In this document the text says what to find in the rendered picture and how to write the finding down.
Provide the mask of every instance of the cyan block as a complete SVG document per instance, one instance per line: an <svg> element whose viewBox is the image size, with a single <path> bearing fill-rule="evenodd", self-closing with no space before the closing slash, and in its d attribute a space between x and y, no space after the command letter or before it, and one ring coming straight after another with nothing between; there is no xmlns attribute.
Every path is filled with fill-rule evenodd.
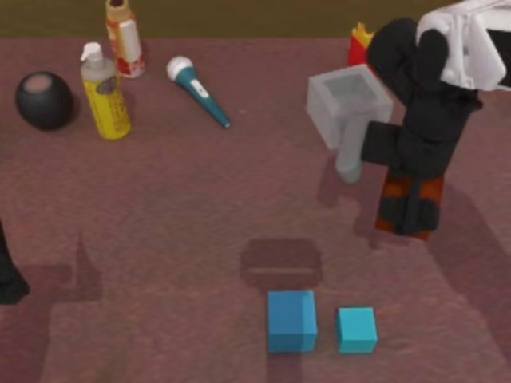
<svg viewBox="0 0 511 383"><path fill-rule="evenodd" d="M309 353L318 337L314 292L270 291L267 301L270 353Z"/></svg>
<svg viewBox="0 0 511 383"><path fill-rule="evenodd" d="M340 353L373 352L378 342L378 331L372 307L340 308L336 322Z"/></svg>

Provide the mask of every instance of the blue block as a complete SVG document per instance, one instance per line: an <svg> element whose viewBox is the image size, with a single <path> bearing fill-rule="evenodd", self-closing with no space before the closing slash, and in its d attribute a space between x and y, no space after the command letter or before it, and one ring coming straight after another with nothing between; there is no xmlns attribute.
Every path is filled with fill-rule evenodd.
<svg viewBox="0 0 511 383"><path fill-rule="evenodd" d="M310 353L318 337L314 292L271 291L267 303L268 352Z"/></svg>
<svg viewBox="0 0 511 383"><path fill-rule="evenodd" d="M337 340L340 353L372 353L378 342L372 307L337 310Z"/></svg>

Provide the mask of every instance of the gray block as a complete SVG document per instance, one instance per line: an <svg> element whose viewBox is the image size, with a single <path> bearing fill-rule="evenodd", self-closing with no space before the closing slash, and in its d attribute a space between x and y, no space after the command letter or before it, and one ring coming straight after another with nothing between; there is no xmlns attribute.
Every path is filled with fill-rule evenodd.
<svg viewBox="0 0 511 383"><path fill-rule="evenodd" d="M338 151L336 168L345 182L362 171L362 147L372 120L388 122L394 102L362 64L309 78L307 113L326 146Z"/></svg>

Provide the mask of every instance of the black object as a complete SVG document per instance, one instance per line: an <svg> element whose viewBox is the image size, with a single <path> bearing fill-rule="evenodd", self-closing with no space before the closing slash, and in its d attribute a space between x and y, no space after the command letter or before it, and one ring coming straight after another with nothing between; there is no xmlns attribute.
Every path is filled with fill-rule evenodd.
<svg viewBox="0 0 511 383"><path fill-rule="evenodd" d="M443 175L470 115L483 106L477 90L441 80L449 56L446 38L428 30L416 44L416 33L410 18L394 20L374 34L366 52L367 64L406 108L402 127L370 123L362 149L362 160L410 179L405 199L382 198L380 205L399 235L436 229L439 212L420 199L422 181Z"/></svg>
<svg viewBox="0 0 511 383"><path fill-rule="evenodd" d="M0 223L0 305L15 305L28 293L30 287L14 265Z"/></svg>
<svg viewBox="0 0 511 383"><path fill-rule="evenodd" d="M68 124L74 112L74 97L67 83L51 72L25 76L16 89L16 107L23 120L43 131Z"/></svg>

